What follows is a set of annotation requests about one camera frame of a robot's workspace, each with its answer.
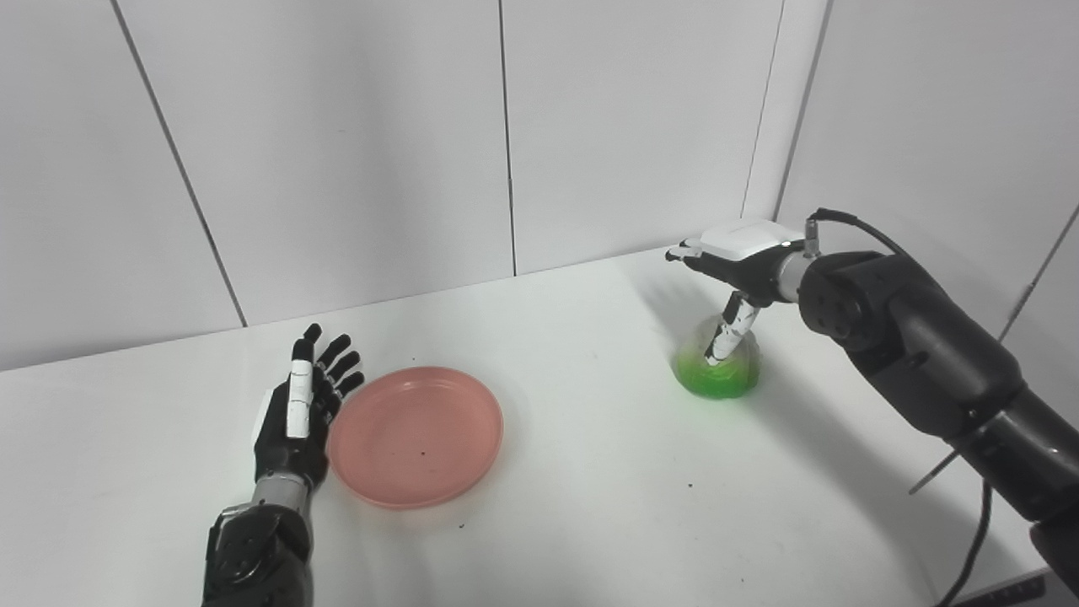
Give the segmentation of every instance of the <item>black cable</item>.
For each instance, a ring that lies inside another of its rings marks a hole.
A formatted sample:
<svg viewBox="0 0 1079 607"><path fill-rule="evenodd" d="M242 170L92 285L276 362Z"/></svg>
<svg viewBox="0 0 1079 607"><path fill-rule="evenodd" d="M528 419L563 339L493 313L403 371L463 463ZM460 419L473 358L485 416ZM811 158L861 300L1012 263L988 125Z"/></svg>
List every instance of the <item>black cable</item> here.
<svg viewBox="0 0 1079 607"><path fill-rule="evenodd" d="M989 486L988 481L982 481L982 515L978 520L974 541L970 543L970 550L967 552L967 560L962 563L962 569L959 570L959 577L956 578L955 583L944 594L944 598L941 598L941 602L937 604L937 607L948 607L952 605L959 591L967 584L967 580L970 579L970 572L974 570L974 561L978 560L978 552L982 550L982 544L985 543L985 536L989 533L989 516L992 514L993 487Z"/></svg>
<svg viewBox="0 0 1079 607"><path fill-rule="evenodd" d="M836 223L846 223L848 225L853 225L861 231L870 234L871 236L880 240L882 244L891 249L896 254L906 254L902 246L896 243L896 240L888 237L884 232L870 225L865 221L858 218L857 215L851 215L850 212L844 212L842 210L833 210L831 208L820 207L809 216L809 219L816 219L818 221L835 221Z"/></svg>

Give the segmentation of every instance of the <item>pink plate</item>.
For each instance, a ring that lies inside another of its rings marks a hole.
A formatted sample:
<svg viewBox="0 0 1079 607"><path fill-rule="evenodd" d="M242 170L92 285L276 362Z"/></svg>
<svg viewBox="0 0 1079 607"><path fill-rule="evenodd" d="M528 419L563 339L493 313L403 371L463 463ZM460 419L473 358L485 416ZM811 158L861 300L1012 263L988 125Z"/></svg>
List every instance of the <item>pink plate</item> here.
<svg viewBox="0 0 1079 607"><path fill-rule="evenodd" d="M381 377L330 426L330 468L367 501L404 510L449 501L494 464L502 410L482 384L445 368Z"/></svg>

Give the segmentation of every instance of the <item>robotic arm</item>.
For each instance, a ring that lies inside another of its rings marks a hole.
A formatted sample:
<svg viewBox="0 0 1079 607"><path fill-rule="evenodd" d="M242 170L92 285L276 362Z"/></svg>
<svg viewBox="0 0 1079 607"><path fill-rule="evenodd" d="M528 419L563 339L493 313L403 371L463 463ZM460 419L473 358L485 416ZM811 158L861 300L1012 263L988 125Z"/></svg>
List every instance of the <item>robotic arm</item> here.
<svg viewBox="0 0 1079 607"><path fill-rule="evenodd" d="M817 221L862 227L892 253L820 254ZM961 455L1015 510L1079 595L1079 432L1023 381L1019 363L887 236L857 217L819 209L806 234L741 219L667 252L734 286L756 307L797 303L915 429Z"/></svg>
<svg viewBox="0 0 1079 607"><path fill-rule="evenodd" d="M274 389L255 441L255 494L226 509L209 532L203 607L312 604L309 498L326 480L326 439L344 397L364 383L347 335L314 360L322 328L292 348L288 378Z"/></svg>

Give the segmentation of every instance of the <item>table surface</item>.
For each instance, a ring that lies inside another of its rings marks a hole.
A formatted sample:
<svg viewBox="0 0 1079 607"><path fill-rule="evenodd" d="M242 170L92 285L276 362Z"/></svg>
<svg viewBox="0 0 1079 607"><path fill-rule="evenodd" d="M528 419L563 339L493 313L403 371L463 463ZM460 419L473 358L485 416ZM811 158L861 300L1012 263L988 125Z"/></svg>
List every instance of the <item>table surface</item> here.
<svg viewBox="0 0 1079 607"><path fill-rule="evenodd" d="M315 605L935 602L978 518L962 463L911 429L793 306L764 311L757 388L712 402L670 358L729 290L650 250L350 311L0 374L4 604L197 605L206 532L252 488L260 399L312 321L374 378L492 390L505 440L449 503L316 494ZM969 588L1043 566L997 500Z"/></svg>

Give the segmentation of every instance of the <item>white wall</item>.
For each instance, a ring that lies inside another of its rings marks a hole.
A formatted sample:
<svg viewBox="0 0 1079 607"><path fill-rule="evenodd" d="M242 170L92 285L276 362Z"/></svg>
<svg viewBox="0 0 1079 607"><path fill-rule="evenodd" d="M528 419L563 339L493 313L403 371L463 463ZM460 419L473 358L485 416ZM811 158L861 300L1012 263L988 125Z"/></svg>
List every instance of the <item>white wall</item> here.
<svg viewBox="0 0 1079 607"><path fill-rule="evenodd" d="M998 333L1079 201L1077 30L1070 0L836 0L780 219L859 213Z"/></svg>
<svg viewBox="0 0 1079 607"><path fill-rule="evenodd" d="M513 274L490 0L122 0L251 323Z"/></svg>
<svg viewBox="0 0 1079 607"><path fill-rule="evenodd" d="M0 370L240 327L108 2L0 2Z"/></svg>
<svg viewBox="0 0 1079 607"><path fill-rule="evenodd" d="M781 4L503 0L519 271L740 216Z"/></svg>
<svg viewBox="0 0 1079 607"><path fill-rule="evenodd" d="M822 0L117 4L260 323L738 216L778 187ZM3 10L0 369L237 327L108 3Z"/></svg>

